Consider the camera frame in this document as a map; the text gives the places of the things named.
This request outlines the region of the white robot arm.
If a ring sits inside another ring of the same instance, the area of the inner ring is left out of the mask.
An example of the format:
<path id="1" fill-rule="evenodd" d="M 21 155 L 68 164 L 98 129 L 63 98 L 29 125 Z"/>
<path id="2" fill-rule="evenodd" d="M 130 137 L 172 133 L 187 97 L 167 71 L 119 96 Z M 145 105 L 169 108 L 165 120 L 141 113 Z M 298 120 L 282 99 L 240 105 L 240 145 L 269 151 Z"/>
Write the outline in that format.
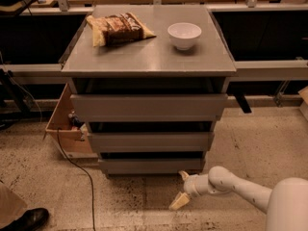
<path id="1" fill-rule="evenodd" d="M 178 210 L 194 197 L 204 194 L 236 193 L 266 214 L 265 231 L 308 231 L 308 181 L 291 177 L 279 181 L 273 189 L 233 174 L 225 167 L 212 167 L 207 174 L 179 172 L 184 186 L 169 205 Z"/>

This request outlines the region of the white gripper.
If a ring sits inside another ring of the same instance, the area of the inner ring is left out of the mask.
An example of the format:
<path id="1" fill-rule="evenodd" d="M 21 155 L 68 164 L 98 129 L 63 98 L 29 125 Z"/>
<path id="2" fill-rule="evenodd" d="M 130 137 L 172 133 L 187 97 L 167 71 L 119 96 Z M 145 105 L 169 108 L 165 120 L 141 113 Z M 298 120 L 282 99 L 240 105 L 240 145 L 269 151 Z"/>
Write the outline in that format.
<path id="1" fill-rule="evenodd" d="M 171 211 L 176 211 L 190 202 L 191 197 L 198 197 L 206 194 L 209 191 L 208 175 L 207 174 L 194 174 L 189 175 L 185 170 L 179 171 L 182 180 L 184 181 L 184 191 L 179 192 L 174 200 L 169 205 Z"/>

